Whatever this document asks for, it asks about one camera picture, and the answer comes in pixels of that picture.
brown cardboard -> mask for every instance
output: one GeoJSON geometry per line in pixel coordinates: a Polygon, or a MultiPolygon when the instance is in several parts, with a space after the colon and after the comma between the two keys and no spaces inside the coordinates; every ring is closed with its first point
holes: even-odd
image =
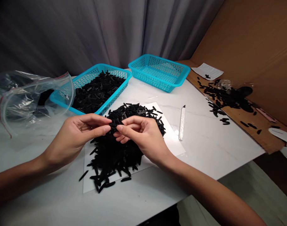
{"type": "MultiPolygon", "coordinates": [[[[178,61],[181,64],[185,64],[189,67],[197,67],[197,65],[191,60],[178,61]]],[[[201,82],[202,85],[208,86],[208,81],[198,74],[196,74],[193,70],[187,76],[187,79],[201,92],[203,89],[199,89],[200,85],[198,81],[201,82]]],[[[248,133],[259,145],[261,145],[264,150],[271,154],[273,152],[279,151],[283,146],[285,146],[285,142],[272,135],[268,129],[271,126],[279,126],[282,130],[287,131],[287,127],[282,123],[270,123],[265,117],[263,117],[259,112],[254,116],[253,113],[246,112],[242,109],[235,109],[230,107],[224,107],[222,110],[235,122],[237,123],[246,133],[248,133]],[[257,129],[252,127],[246,127],[240,123],[240,121],[247,123],[251,123],[257,129]]]]}
{"type": "Polygon", "coordinates": [[[248,99],[287,125],[287,0],[225,0],[191,61],[253,83],[248,99]]]}

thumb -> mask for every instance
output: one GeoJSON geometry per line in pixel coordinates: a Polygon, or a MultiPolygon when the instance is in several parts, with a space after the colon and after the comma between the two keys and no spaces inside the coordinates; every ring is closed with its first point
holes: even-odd
{"type": "Polygon", "coordinates": [[[105,133],[109,132],[111,130],[111,127],[109,125],[100,126],[95,129],[92,129],[89,132],[83,133],[83,139],[84,142],[88,142],[89,140],[92,140],[96,137],[100,137],[104,135],[105,133]]]}
{"type": "Polygon", "coordinates": [[[139,138],[140,133],[136,132],[135,130],[131,129],[130,127],[124,125],[117,125],[117,130],[124,136],[130,138],[131,140],[135,141],[139,138]]]}

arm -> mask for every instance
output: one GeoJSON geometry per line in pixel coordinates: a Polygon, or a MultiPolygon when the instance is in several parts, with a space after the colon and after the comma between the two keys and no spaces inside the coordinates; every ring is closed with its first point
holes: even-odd
{"type": "Polygon", "coordinates": [[[153,163],[188,190],[222,225],[266,225],[228,188],[176,158],[167,148],[154,119],[132,116],[122,121],[114,133],[125,143],[132,139],[153,163]]]}
{"type": "Polygon", "coordinates": [[[68,118],[37,158],[0,173],[0,205],[32,188],[45,175],[72,162],[89,140],[110,131],[112,120],[96,114],[68,118]]]}

white paper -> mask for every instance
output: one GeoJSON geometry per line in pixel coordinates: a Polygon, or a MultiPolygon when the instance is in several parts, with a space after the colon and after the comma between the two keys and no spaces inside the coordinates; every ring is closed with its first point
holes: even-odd
{"type": "MultiPolygon", "coordinates": [[[[160,107],[158,106],[158,104],[156,102],[147,104],[145,106],[148,109],[152,109],[153,106],[154,106],[158,111],[161,111],[160,107]]],[[[157,118],[162,116],[161,120],[162,120],[162,122],[164,124],[165,131],[166,131],[166,134],[164,135],[164,141],[165,141],[167,147],[169,148],[169,150],[173,153],[174,156],[177,156],[177,155],[185,153],[185,149],[183,148],[182,144],[178,140],[178,136],[173,131],[171,125],[169,124],[169,122],[165,118],[164,114],[160,114],[160,113],[157,113],[157,114],[158,114],[157,118]]],[[[95,189],[93,180],[90,179],[91,176],[95,175],[95,171],[92,169],[92,167],[88,167],[87,166],[91,162],[91,160],[94,159],[95,153],[90,155],[90,153],[93,151],[94,148],[95,148],[95,145],[93,143],[91,144],[90,142],[87,142],[85,144],[84,172],[87,171],[87,170],[89,170],[89,172],[83,178],[83,181],[84,181],[83,182],[83,193],[86,193],[86,192],[89,192],[89,191],[95,189]]],[[[132,171],[132,168],[130,167],[129,171],[130,171],[131,174],[134,174],[134,173],[137,173],[137,172],[139,172],[141,170],[149,168],[152,165],[154,165],[154,164],[147,157],[143,156],[142,160],[141,160],[141,165],[137,166],[138,170],[132,171]]],[[[112,175],[111,177],[109,177],[110,182],[113,182],[113,181],[116,181],[116,180],[120,180],[120,179],[128,176],[124,172],[121,172],[121,174],[122,174],[122,177],[120,177],[118,173],[116,173],[116,174],[112,175]]]]}
{"type": "Polygon", "coordinates": [[[224,73],[224,71],[220,71],[219,69],[209,66],[206,63],[201,64],[199,67],[192,67],[192,69],[198,75],[207,80],[214,80],[224,73]]]}

blue plastic basket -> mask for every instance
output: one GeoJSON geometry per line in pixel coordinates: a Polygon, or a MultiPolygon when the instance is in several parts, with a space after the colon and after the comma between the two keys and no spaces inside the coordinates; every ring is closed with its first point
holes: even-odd
{"type": "Polygon", "coordinates": [[[164,58],[144,54],[129,63],[134,78],[170,93],[175,87],[181,86],[190,68],[184,64],[164,58]]]}
{"type": "MultiPolygon", "coordinates": [[[[110,96],[110,98],[95,112],[95,114],[103,115],[109,109],[109,107],[113,104],[113,102],[117,99],[117,97],[122,93],[122,91],[128,86],[128,82],[132,77],[132,73],[130,71],[110,66],[107,64],[96,64],[93,67],[89,68],[85,72],[81,73],[77,77],[75,77],[73,81],[73,85],[75,88],[80,88],[87,83],[91,82],[94,78],[96,78],[102,71],[109,71],[110,74],[115,75],[116,77],[124,78],[125,81],[120,85],[120,87],[110,96]]],[[[63,98],[61,93],[56,91],[50,95],[50,100],[63,108],[67,108],[68,106],[63,102],[63,98]]],[[[69,110],[77,115],[84,115],[85,113],[76,110],[73,107],[69,107],[69,110]]]]}

